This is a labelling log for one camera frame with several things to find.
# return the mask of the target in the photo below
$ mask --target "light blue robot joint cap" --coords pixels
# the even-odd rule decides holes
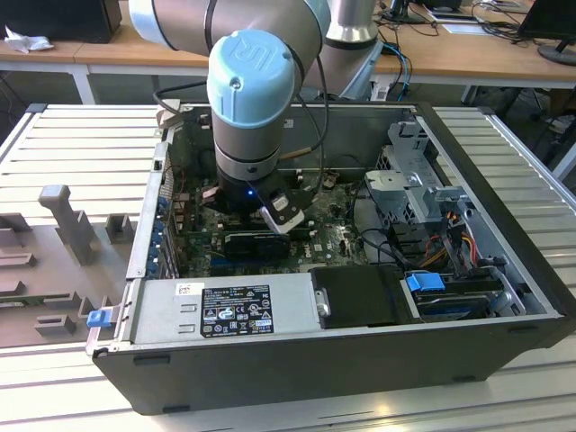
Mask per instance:
[[[211,51],[208,100],[224,122],[257,129],[284,112],[294,80],[292,53],[279,38],[262,30],[235,31]]]

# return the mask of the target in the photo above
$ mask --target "wire bundle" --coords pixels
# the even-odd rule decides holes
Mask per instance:
[[[482,18],[476,16],[474,14],[474,9],[478,6],[486,9],[487,11],[491,12],[498,12],[501,14],[505,14],[512,22],[506,21],[488,21],[483,20]],[[478,22],[478,24],[482,27],[482,29],[491,34],[492,36],[496,36],[497,38],[504,39],[506,41],[510,41],[510,43],[518,44],[520,42],[527,42],[532,41],[532,38],[527,38],[524,36],[520,36],[518,34],[518,29],[520,28],[520,21],[514,18],[510,13],[503,11],[495,4],[488,3],[488,2],[478,2],[472,5],[472,9],[470,11],[472,17]]]
[[[401,101],[402,98],[408,92],[408,87],[410,85],[410,78],[412,75],[412,73],[411,73],[412,62],[410,61],[409,58],[407,58],[404,54],[402,54],[401,51],[394,48],[389,43],[385,42],[384,47],[387,50],[390,50],[391,52],[393,52],[400,62],[400,73],[398,74],[398,77],[396,78],[394,83],[391,85],[389,92],[391,92],[393,90],[393,88],[399,83],[401,76],[404,75],[404,79],[402,80],[402,89],[400,90],[400,94],[398,95],[398,99],[397,99],[398,101]]]

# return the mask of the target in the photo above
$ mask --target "white paper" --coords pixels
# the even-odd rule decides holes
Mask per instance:
[[[477,24],[442,24],[442,26],[452,34],[480,34],[490,36]]]
[[[44,36],[24,36],[23,34],[11,31],[7,26],[6,37],[4,42],[10,48],[10,50],[21,51],[24,54],[28,54],[30,51],[39,50],[50,50],[54,48],[54,45],[50,44],[48,38]]]

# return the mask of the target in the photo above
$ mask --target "black computer tower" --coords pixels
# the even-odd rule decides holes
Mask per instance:
[[[118,0],[0,0],[0,36],[5,26],[51,41],[108,43],[120,26]]]

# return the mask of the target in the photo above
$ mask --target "barcode sticker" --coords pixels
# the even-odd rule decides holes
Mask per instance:
[[[204,282],[177,283],[176,295],[200,295],[204,289]]]

